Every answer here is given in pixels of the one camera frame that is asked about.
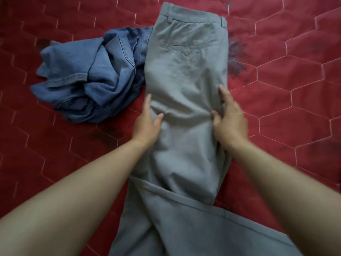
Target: waistband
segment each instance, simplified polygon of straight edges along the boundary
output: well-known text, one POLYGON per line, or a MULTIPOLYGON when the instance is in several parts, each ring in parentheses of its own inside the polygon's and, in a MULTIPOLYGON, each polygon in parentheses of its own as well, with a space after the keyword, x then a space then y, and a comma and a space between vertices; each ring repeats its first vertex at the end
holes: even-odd
POLYGON ((183 22, 212 22, 219 23, 223 28, 228 25, 226 19, 217 14, 187 9, 167 2, 163 3, 160 15, 168 17, 169 22, 173 19, 183 22))

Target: blue denim jeans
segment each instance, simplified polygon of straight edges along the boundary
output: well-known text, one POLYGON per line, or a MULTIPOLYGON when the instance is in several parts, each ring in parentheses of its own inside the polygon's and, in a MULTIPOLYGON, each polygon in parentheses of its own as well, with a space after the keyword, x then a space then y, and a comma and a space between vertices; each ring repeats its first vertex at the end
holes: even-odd
POLYGON ((41 51, 37 75, 47 81, 31 86, 73 123, 99 123, 115 116, 139 95, 153 28, 109 30, 103 38, 67 43, 52 41, 41 51))

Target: left hand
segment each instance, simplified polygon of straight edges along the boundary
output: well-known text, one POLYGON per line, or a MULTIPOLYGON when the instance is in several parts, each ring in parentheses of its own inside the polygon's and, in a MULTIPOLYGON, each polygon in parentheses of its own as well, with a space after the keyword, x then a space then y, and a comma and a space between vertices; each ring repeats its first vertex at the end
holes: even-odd
POLYGON ((148 94, 143 104, 143 111, 135 121, 132 140, 138 141, 146 149, 154 145, 160 135, 161 122, 164 114, 159 114, 154 122, 150 115, 151 94, 148 94))

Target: right hand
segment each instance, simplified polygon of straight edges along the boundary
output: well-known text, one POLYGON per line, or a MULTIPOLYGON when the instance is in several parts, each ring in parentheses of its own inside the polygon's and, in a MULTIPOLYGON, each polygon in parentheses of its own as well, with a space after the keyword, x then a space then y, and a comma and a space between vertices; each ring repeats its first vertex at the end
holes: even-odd
POLYGON ((219 91, 226 105, 223 118, 216 111, 212 111, 213 133, 215 138, 228 151, 235 146, 248 141, 248 120, 238 103, 233 100, 231 93, 222 85, 219 91))

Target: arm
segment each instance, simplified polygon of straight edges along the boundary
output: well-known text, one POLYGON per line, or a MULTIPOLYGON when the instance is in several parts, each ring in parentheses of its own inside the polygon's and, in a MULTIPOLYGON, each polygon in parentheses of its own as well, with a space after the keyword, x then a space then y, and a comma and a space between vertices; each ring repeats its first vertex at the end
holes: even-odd
POLYGON ((275 218, 304 255, 340 255, 341 195, 282 163, 247 139, 247 121, 230 92, 224 117, 213 111, 215 137, 243 166, 275 218))
POLYGON ((108 213, 143 153, 157 140, 163 114, 150 117, 150 95, 132 140, 37 194, 0 220, 1 255, 78 255, 108 213))

